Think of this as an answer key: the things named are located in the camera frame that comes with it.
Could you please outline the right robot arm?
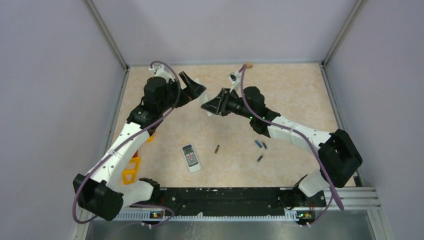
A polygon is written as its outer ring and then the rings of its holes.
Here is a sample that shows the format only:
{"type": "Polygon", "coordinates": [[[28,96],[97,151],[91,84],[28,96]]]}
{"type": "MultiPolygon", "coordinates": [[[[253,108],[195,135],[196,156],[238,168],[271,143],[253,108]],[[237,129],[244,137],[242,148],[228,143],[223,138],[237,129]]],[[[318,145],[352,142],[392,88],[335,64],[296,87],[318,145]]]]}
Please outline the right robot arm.
{"type": "Polygon", "coordinates": [[[337,189],[343,188],[363,163],[359,151],[345,130],[327,132],[291,121],[269,109],[265,104],[265,97],[255,86],[245,88],[241,95],[229,88],[222,88],[215,98],[203,103],[201,109],[221,117],[235,114],[248,118],[251,128],[257,134],[288,141],[311,152],[319,168],[295,185],[294,202],[299,206],[307,206],[315,194],[329,189],[336,205],[344,210],[337,189]]]}

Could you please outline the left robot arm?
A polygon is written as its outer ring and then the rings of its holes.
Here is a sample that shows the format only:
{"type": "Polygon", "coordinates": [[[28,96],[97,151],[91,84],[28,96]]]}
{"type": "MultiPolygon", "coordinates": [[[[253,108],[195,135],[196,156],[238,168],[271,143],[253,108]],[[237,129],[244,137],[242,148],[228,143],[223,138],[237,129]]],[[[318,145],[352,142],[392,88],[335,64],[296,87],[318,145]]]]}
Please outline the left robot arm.
{"type": "Polygon", "coordinates": [[[130,112],[115,142],[87,174],[78,174],[73,180],[72,217],[76,223],[84,223],[77,217],[77,207],[111,221],[132,204],[144,202],[154,207],[160,202],[157,182],[141,179],[121,184],[122,173],[164,118],[175,108],[199,98],[206,89],[183,71],[175,78],[157,72],[146,81],[140,103],[130,112]]]}

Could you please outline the slim white remote control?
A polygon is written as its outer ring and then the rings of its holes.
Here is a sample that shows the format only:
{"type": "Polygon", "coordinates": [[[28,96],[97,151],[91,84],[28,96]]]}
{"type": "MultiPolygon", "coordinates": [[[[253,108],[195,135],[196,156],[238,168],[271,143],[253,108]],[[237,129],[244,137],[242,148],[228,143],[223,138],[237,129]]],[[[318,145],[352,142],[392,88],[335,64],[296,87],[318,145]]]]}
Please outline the slim white remote control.
{"type": "MultiPolygon", "coordinates": [[[[194,81],[197,84],[202,85],[202,83],[201,83],[201,81],[200,81],[199,78],[196,78],[194,81]]],[[[205,104],[205,103],[207,103],[207,102],[210,101],[210,98],[208,97],[208,94],[207,94],[207,91],[206,90],[200,95],[199,99],[200,99],[200,105],[203,105],[203,104],[205,104]]]]}

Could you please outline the blue AAA battery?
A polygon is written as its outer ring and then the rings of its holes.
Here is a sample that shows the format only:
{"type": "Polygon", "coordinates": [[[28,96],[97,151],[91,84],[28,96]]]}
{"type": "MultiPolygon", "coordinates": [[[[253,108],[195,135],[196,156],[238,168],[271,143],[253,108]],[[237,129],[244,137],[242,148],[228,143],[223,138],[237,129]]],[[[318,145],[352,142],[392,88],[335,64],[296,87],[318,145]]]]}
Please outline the blue AAA battery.
{"type": "Polygon", "coordinates": [[[259,148],[263,147],[262,144],[258,140],[255,140],[254,142],[258,145],[259,148]]]}

